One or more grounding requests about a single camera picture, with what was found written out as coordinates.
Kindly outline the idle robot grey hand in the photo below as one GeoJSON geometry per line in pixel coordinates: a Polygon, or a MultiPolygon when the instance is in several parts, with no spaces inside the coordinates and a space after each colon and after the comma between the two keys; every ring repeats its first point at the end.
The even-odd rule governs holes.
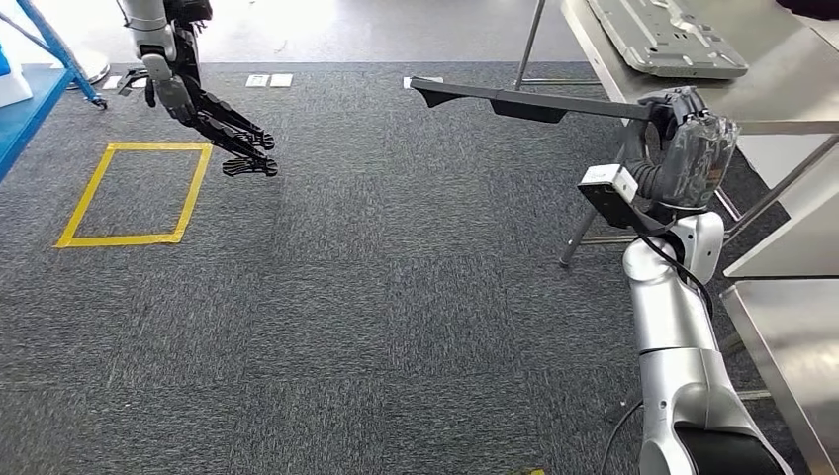
{"type": "Polygon", "coordinates": [[[193,126],[196,111],[185,84],[178,76],[163,80],[150,77],[144,88],[144,97],[149,107],[161,104],[171,118],[184,126],[193,126]]]}

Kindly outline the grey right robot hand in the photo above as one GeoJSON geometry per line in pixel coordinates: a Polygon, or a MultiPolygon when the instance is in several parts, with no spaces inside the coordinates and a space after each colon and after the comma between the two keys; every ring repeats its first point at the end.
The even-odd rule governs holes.
{"type": "Polygon", "coordinates": [[[712,112],[694,86],[641,96],[659,135],[663,156],[636,162],[630,173],[641,196],[677,209],[704,209],[728,169],[740,128],[712,112]]]}

